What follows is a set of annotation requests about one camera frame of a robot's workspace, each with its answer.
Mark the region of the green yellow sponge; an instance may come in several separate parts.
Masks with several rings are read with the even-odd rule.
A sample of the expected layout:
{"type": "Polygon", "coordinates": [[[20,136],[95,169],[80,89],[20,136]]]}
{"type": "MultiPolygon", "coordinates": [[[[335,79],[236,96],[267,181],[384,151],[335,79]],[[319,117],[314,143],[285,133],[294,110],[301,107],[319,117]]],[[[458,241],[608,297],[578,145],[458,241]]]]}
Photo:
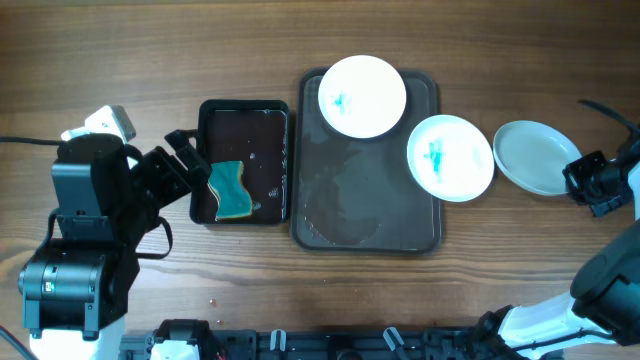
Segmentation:
{"type": "Polygon", "coordinates": [[[217,221],[248,217],[253,213],[253,200],[242,182],[244,163],[240,160],[213,163],[207,182],[217,201],[217,221]]]}

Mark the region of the white plate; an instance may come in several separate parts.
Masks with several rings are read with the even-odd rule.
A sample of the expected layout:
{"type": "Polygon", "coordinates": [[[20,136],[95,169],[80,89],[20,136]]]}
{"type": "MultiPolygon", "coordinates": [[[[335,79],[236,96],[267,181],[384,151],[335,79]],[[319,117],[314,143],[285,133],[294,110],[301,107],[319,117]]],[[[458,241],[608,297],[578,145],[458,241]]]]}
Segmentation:
{"type": "Polygon", "coordinates": [[[323,75],[319,109],[337,132],[356,139],[381,136],[401,119],[407,90],[399,72],[385,60],[354,55],[339,60],[323,75]]]}
{"type": "Polygon", "coordinates": [[[416,183],[447,202],[479,197],[494,176],[486,137],[472,123],[453,115],[434,115],[420,122],[409,136],[406,158],[416,183]]]}
{"type": "Polygon", "coordinates": [[[497,130],[493,155],[498,168],[510,181],[543,196],[565,195],[568,190],[563,170],[582,157],[563,133],[527,120],[512,121],[497,130]]]}

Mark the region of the white plate top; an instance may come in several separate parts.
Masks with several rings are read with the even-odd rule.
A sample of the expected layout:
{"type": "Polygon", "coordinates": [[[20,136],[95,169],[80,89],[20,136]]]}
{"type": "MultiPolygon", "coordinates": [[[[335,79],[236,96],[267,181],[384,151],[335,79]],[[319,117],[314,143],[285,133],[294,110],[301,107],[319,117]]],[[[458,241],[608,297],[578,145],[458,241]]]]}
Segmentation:
{"type": "Polygon", "coordinates": [[[339,60],[323,75],[319,109],[337,132],[356,139],[381,136],[401,119],[407,90],[399,72],[385,60],[354,55],[339,60]]]}

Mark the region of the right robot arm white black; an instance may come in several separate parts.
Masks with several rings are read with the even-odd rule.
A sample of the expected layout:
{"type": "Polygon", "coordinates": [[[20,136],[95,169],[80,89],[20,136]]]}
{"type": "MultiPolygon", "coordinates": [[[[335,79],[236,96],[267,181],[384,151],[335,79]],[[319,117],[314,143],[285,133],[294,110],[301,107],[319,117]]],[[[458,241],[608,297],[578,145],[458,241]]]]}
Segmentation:
{"type": "MultiPolygon", "coordinates": [[[[562,171],[569,196],[594,216],[639,203],[639,127],[592,100],[582,105],[623,124],[629,137],[608,160],[595,151],[562,171]]],[[[568,292],[528,307],[485,313],[470,330],[469,359],[540,359],[589,343],[639,342],[639,225],[633,223],[578,271],[568,292]]]]}

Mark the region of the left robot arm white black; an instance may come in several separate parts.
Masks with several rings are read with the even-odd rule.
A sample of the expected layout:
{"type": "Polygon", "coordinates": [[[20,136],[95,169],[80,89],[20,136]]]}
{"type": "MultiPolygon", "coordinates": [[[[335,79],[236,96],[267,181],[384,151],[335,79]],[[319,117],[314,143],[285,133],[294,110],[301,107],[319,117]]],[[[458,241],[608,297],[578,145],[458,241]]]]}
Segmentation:
{"type": "Polygon", "coordinates": [[[174,149],[147,154],[112,134],[62,142],[52,167],[58,206],[41,245],[21,270],[23,326],[31,357],[115,359],[125,333],[128,294],[143,237],[171,227],[163,207],[196,190],[211,168],[191,144],[193,131],[166,135],[174,149]]]}

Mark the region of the black water basin tray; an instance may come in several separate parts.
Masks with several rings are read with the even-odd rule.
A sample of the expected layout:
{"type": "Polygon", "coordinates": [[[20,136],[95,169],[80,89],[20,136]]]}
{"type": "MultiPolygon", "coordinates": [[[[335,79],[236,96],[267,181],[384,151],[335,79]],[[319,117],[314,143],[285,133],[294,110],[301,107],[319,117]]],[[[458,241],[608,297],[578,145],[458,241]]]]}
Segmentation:
{"type": "Polygon", "coordinates": [[[217,201],[208,180],[192,192],[190,217],[200,225],[276,225],[288,216],[289,107],[281,100],[210,99],[199,109],[198,151],[213,163],[240,160],[242,182],[253,200],[253,213],[217,221],[217,201]]]}

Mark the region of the large brown serving tray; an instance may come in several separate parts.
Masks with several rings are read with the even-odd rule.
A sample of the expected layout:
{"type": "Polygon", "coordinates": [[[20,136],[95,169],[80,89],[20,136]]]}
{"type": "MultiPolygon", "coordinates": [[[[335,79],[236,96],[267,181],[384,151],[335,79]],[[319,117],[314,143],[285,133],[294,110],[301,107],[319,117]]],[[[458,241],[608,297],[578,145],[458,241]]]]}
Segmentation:
{"type": "Polygon", "coordinates": [[[439,89],[424,72],[403,70],[407,105],[385,134],[353,139],[335,131],[318,105],[325,69],[301,79],[291,185],[290,233],[302,248],[319,252],[421,256],[443,238],[438,198],[408,167],[414,128],[438,114],[439,89]]]}

